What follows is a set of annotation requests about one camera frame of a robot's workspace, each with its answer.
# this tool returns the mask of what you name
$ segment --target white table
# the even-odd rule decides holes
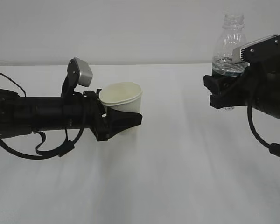
[[[280,159],[254,139],[245,107],[226,112],[209,106],[203,75],[210,68],[92,66],[93,90],[121,81],[141,85],[142,125],[136,135],[100,143],[86,130],[72,152],[46,161],[0,148],[0,224],[280,223]],[[59,96],[66,76],[66,66],[0,71],[29,96]],[[1,77],[0,88],[21,94]],[[280,121],[253,115],[259,134],[280,143]],[[47,137],[42,149],[58,146],[64,132]],[[40,138],[6,142],[34,153]]]

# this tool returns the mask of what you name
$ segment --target paper cup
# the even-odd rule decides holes
[[[101,90],[99,98],[105,107],[123,112],[140,112],[142,89],[136,83],[115,83]],[[136,127],[120,134],[130,134]]]

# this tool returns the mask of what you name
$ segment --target cable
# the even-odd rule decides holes
[[[255,129],[255,126],[253,124],[253,120],[252,120],[252,104],[253,104],[253,100],[254,100],[254,95],[255,95],[255,92],[257,90],[257,87],[258,87],[258,83],[256,84],[255,86],[255,89],[251,92],[251,96],[250,96],[250,99],[248,101],[248,107],[247,107],[247,114],[248,114],[248,122],[249,122],[249,127],[252,131],[252,134],[254,135],[254,137],[262,144],[264,145],[265,147],[269,148],[270,147],[270,144],[268,144],[266,141],[264,141],[260,135],[257,133],[256,129]]]
[[[10,82],[12,82],[12,83],[15,84],[17,87],[19,87],[19,88],[23,91],[24,96],[26,97],[26,92],[25,92],[25,90],[24,90],[19,84],[17,84],[14,80],[12,80],[12,79],[11,79],[10,77],[8,77],[7,75],[2,74],[1,72],[0,72],[0,75],[3,76],[4,78],[7,78]]]

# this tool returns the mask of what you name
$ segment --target water bottle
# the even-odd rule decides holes
[[[232,51],[247,43],[243,28],[243,14],[225,15],[223,32],[217,41],[212,58],[212,74],[234,77],[244,72],[248,63],[232,63]],[[233,107],[226,107],[224,109],[232,110]]]

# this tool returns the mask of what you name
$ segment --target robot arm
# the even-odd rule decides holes
[[[0,145],[8,152],[26,159],[47,159],[56,155],[62,156],[74,148],[85,128],[90,128],[97,141],[106,141],[119,132],[141,124],[142,115],[120,112],[107,108],[99,100],[96,92],[75,92],[79,85],[88,87],[92,72],[88,64],[78,58],[70,61],[67,77],[62,85],[61,97],[24,97],[9,90],[0,89]],[[50,151],[39,151],[45,141],[46,130],[80,129],[77,137],[67,139],[58,148]],[[8,147],[2,139],[18,135],[38,133],[42,143],[36,147],[37,155],[26,155]]]
[[[249,62],[238,77],[204,76],[211,91],[210,105],[217,109],[247,106],[249,126],[256,139],[280,157],[280,145],[266,143],[256,132],[252,107],[280,119],[280,35],[272,35],[234,49],[233,62]]]

